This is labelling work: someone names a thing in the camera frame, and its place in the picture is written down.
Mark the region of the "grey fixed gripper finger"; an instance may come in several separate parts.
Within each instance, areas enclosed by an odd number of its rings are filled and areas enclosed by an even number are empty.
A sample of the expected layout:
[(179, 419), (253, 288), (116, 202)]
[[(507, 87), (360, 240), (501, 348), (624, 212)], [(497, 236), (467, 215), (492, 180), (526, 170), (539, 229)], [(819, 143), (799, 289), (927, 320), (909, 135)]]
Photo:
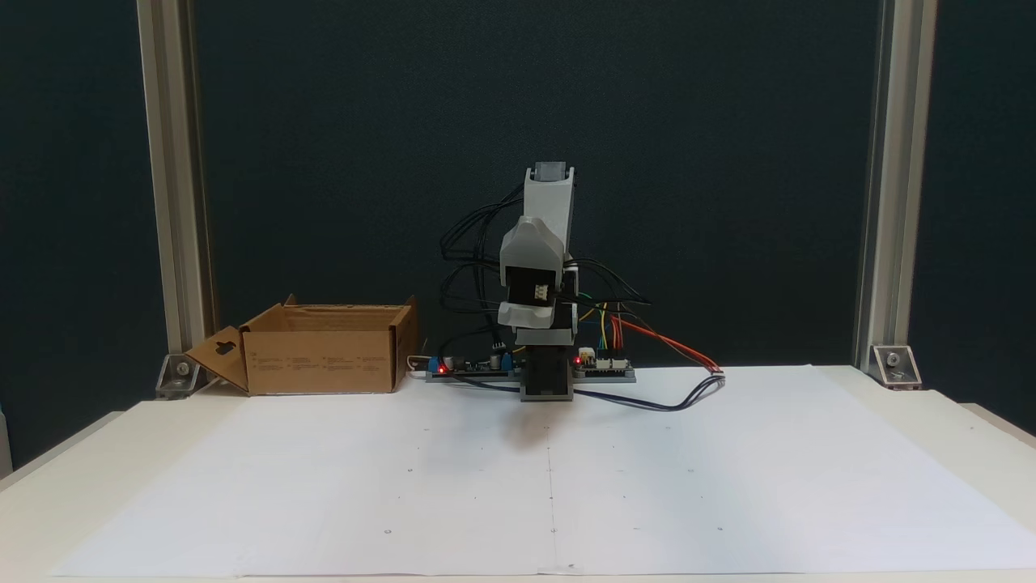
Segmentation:
[(499, 262), (503, 269), (560, 272), (565, 256), (566, 244), (543, 220), (522, 215), (514, 228), (503, 233)]

